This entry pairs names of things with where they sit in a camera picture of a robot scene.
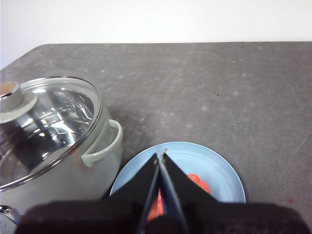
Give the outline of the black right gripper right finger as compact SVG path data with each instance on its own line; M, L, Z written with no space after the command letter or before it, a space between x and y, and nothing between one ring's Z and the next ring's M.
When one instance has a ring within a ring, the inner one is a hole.
M164 213L177 221L183 234L205 230L199 208L218 201L196 185L164 151L159 159Z

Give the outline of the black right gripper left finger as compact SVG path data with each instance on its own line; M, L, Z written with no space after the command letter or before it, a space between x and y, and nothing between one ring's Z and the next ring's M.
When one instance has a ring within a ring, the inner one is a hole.
M148 220L149 212L158 193L159 162L153 154L138 172L121 188L110 195L110 198L129 201L138 211L135 219Z

